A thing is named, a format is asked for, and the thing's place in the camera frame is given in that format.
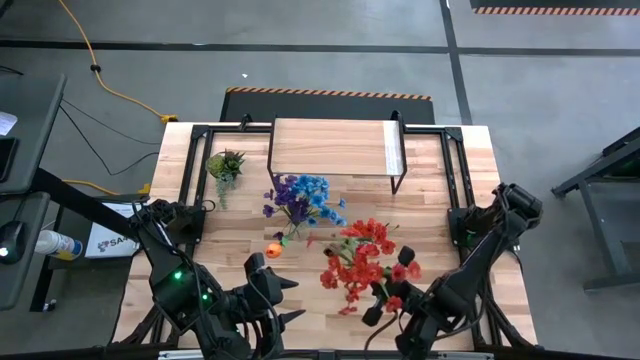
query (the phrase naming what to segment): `yellow cable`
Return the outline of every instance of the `yellow cable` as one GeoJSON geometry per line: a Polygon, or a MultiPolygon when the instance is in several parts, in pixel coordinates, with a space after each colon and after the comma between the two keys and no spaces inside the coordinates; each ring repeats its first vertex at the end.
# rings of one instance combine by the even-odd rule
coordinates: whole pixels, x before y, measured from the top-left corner
{"type": "Polygon", "coordinates": [[[94,188],[96,190],[100,190],[103,193],[105,193],[107,195],[111,195],[111,196],[120,195],[115,191],[107,190],[107,189],[103,188],[102,186],[96,185],[96,184],[94,184],[92,182],[89,182],[89,181],[84,181],[84,180],[62,180],[62,181],[66,182],[67,184],[86,185],[86,186],[92,187],[92,188],[94,188]]]}
{"type": "MultiPolygon", "coordinates": [[[[89,54],[91,54],[92,64],[95,65],[95,66],[99,66],[98,65],[98,61],[96,60],[96,55],[93,53],[93,48],[91,47],[91,43],[89,42],[89,39],[87,38],[87,35],[84,33],[84,30],[82,29],[82,25],[80,25],[80,23],[78,22],[76,17],[73,15],[71,10],[69,10],[67,5],[64,4],[64,1],[58,0],[58,2],[60,2],[60,5],[62,5],[64,10],[67,12],[67,14],[69,14],[69,17],[71,17],[71,20],[73,20],[73,22],[78,27],[78,30],[80,31],[80,34],[82,35],[82,38],[84,39],[84,42],[87,44],[87,48],[89,49],[89,54]]],[[[138,104],[138,105],[142,106],[143,108],[151,111],[154,115],[159,117],[160,120],[164,124],[168,123],[169,121],[178,121],[178,115],[161,114],[161,113],[157,112],[154,108],[152,108],[151,106],[143,103],[140,100],[134,99],[134,98],[129,97],[129,96],[124,95],[124,94],[121,94],[121,93],[119,93],[119,92],[117,92],[115,90],[111,90],[107,85],[104,84],[104,82],[102,81],[102,78],[100,77],[100,73],[98,71],[93,71],[93,73],[96,75],[96,79],[98,79],[98,83],[100,83],[100,86],[102,86],[102,88],[105,89],[110,94],[115,95],[117,97],[123,98],[125,100],[131,101],[132,103],[135,103],[135,104],[138,104]]]]}

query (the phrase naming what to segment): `green plant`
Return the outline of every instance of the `green plant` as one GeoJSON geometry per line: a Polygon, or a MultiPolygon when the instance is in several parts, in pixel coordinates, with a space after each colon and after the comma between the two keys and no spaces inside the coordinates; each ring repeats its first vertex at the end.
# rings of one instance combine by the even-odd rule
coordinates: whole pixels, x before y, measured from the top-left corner
{"type": "Polygon", "coordinates": [[[216,178],[216,192],[223,209],[227,208],[227,190],[235,189],[236,177],[242,174],[240,166],[245,161],[243,156],[244,153],[225,150],[207,160],[207,171],[216,178]]]}

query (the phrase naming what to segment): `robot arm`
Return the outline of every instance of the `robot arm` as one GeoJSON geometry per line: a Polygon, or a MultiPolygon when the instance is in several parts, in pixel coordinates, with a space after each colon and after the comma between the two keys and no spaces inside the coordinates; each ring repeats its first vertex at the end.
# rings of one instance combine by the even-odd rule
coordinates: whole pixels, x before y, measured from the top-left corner
{"type": "MultiPolygon", "coordinates": [[[[411,315],[395,339],[398,350],[409,359],[424,359],[438,339],[438,332],[461,330],[456,327],[476,306],[478,287],[491,265],[524,231],[538,225],[542,203],[524,189],[515,184],[500,184],[493,193],[496,198],[490,207],[468,209],[460,224],[484,237],[458,269],[437,278],[424,292],[407,281],[388,289],[389,294],[403,300],[402,310],[411,315]]],[[[407,266],[413,258],[413,250],[404,247],[398,261],[407,266]]],[[[374,289],[374,293],[383,292],[374,289]]],[[[381,313],[378,310],[383,303],[379,300],[363,317],[370,326],[377,323],[376,317],[379,319],[376,314],[381,313]]]]}
{"type": "Polygon", "coordinates": [[[203,209],[156,200],[140,210],[134,206],[134,212],[129,221],[151,263],[153,303],[179,335],[194,331],[205,359],[245,360],[251,346],[237,325],[251,323],[258,340],[253,358],[283,350],[285,324],[304,310],[277,315],[273,306],[283,300],[283,289],[298,283],[277,276],[265,267],[263,255],[255,253],[244,264],[247,284],[223,290],[172,241],[195,240],[202,233],[203,209]]]}

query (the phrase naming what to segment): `black rubber mat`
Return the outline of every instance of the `black rubber mat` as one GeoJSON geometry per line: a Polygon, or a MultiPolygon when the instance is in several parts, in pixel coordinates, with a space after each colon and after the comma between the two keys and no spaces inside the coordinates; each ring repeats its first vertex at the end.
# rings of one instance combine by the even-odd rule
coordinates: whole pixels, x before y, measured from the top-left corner
{"type": "Polygon", "coordinates": [[[220,121],[277,117],[385,120],[398,110],[408,124],[435,124],[431,96],[339,90],[232,87],[224,97],[220,121]]]}

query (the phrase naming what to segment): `white bottle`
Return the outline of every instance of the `white bottle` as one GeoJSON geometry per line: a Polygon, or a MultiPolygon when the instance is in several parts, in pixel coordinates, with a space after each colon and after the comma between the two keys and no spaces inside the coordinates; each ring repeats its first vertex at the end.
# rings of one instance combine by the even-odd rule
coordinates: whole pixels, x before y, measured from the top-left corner
{"type": "Polygon", "coordinates": [[[82,243],[51,230],[42,230],[36,243],[38,254],[72,261],[82,254],[82,243]]]}

